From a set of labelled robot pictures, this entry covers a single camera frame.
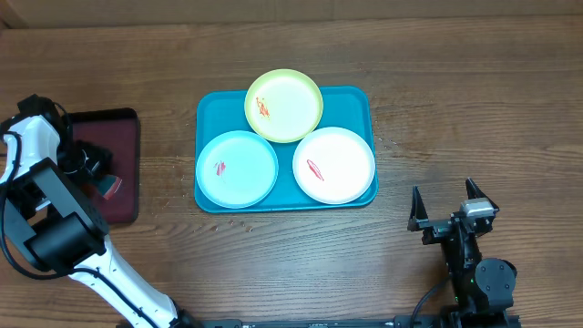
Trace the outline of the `yellow-green plate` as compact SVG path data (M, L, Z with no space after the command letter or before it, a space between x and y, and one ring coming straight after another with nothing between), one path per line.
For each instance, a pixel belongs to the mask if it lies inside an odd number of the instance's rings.
M263 138L276 143L295 142L320 123L322 92L300 71L275 69L251 83L244 112L251 129Z

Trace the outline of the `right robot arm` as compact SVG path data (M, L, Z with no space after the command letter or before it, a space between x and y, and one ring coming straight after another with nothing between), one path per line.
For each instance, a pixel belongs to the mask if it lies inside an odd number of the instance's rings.
M424 245L441 246L448 270L447 277L427 292L407 320L411 327L519 327L520 319L506 310L514 305L513 291L517 269L510 262L485 258L477 239L493 229L499 207L478 188L465 180L467 200L443 220L430 220L417 187L412 190L409 231L423 233ZM426 301L448 283L452 285L455 304L439 314L420 317Z

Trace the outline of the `red and green sponge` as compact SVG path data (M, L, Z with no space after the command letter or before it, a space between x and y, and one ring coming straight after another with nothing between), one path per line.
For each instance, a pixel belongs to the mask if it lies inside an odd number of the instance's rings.
M121 183L122 178L106 174L89 181L86 186L86 194L89 197L99 196L105 200L109 200L118 191Z

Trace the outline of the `light blue plate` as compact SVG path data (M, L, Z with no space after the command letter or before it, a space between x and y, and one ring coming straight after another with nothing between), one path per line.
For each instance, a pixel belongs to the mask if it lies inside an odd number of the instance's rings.
M212 203L231 210L263 200L275 185L277 155L259 135L233 130L218 135L200 152L196 181Z

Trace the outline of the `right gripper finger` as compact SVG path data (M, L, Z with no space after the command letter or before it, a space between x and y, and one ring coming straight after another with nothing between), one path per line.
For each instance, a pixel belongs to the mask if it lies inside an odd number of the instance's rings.
M429 221L424 203L417 186L413 186L412 208L408 220L409 228L423 228Z
M481 189L479 189L472 178L467 178L465 180L465 188L467 197L470 200L486 198L486 194Z

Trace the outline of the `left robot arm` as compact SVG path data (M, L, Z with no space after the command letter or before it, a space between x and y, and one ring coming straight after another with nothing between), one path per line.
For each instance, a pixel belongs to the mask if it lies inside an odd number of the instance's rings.
M1 251L37 281L68 277L96 292L129 327L198 327L200 323L146 282L119 254L109 228L83 193L96 182L107 194L108 150L73 138L73 122L55 101L33 94L1 124L7 147L1 177Z

